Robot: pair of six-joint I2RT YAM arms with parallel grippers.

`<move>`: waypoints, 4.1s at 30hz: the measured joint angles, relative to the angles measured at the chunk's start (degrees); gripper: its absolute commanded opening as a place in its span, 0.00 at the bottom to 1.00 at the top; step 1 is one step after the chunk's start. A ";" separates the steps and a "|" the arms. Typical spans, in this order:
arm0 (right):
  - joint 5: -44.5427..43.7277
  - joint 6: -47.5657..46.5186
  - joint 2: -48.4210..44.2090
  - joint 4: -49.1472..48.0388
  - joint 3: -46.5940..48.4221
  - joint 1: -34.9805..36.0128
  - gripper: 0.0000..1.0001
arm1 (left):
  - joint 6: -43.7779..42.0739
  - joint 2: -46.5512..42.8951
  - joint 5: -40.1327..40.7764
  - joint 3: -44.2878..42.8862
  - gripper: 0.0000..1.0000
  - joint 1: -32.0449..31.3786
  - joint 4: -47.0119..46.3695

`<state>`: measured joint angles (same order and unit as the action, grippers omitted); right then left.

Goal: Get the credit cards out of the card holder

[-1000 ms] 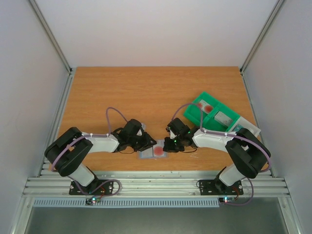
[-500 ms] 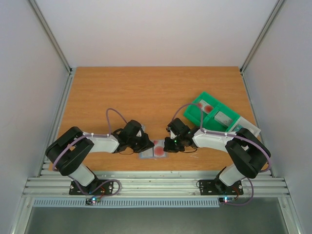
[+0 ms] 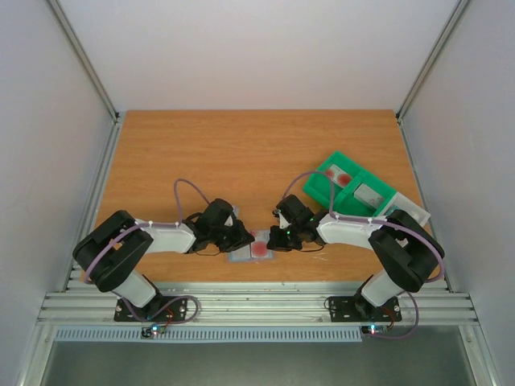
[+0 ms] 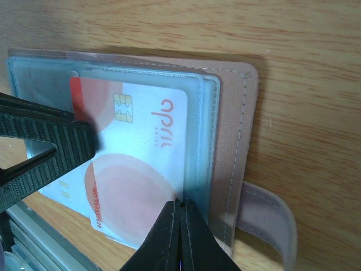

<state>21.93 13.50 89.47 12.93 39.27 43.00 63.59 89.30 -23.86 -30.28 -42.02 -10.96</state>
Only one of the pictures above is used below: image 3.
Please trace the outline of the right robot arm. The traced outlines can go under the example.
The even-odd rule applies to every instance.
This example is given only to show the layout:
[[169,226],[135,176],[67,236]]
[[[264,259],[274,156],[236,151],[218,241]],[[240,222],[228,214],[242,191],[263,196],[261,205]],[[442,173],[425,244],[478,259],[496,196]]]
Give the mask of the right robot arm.
[[283,198],[273,210],[278,224],[270,228],[267,248],[301,251],[305,243],[320,247],[346,244],[373,251],[382,270],[367,279],[343,301],[330,302],[334,320],[377,321],[383,307],[403,292],[417,293],[435,269],[443,267],[439,243],[406,211],[388,216],[349,216],[334,211],[314,213],[295,195]]

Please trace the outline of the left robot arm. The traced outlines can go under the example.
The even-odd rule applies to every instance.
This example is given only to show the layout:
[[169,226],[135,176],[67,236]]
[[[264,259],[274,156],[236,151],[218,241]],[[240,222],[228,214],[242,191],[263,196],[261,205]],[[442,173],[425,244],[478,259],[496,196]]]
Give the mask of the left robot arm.
[[210,245],[231,253],[254,241],[233,206],[214,199],[204,211],[174,223],[139,220],[125,210],[116,211],[77,244],[72,256],[86,282],[126,299],[142,319],[152,320],[160,315],[163,302],[151,281],[136,270],[144,255],[196,254]]

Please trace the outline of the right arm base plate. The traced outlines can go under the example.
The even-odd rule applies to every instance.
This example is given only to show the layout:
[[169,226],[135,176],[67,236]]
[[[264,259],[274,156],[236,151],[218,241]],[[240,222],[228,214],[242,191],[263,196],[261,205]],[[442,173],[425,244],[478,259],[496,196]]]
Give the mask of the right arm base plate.
[[331,322],[400,322],[402,313],[397,297],[392,297],[383,306],[375,307],[353,296],[331,296],[325,299],[324,308]]

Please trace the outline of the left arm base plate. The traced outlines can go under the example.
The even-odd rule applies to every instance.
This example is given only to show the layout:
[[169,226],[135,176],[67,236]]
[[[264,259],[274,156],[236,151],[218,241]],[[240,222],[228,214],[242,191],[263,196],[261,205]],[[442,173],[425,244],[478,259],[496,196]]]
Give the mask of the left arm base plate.
[[192,301],[181,296],[163,296],[151,300],[143,308],[118,299],[113,320],[115,322],[184,322]]

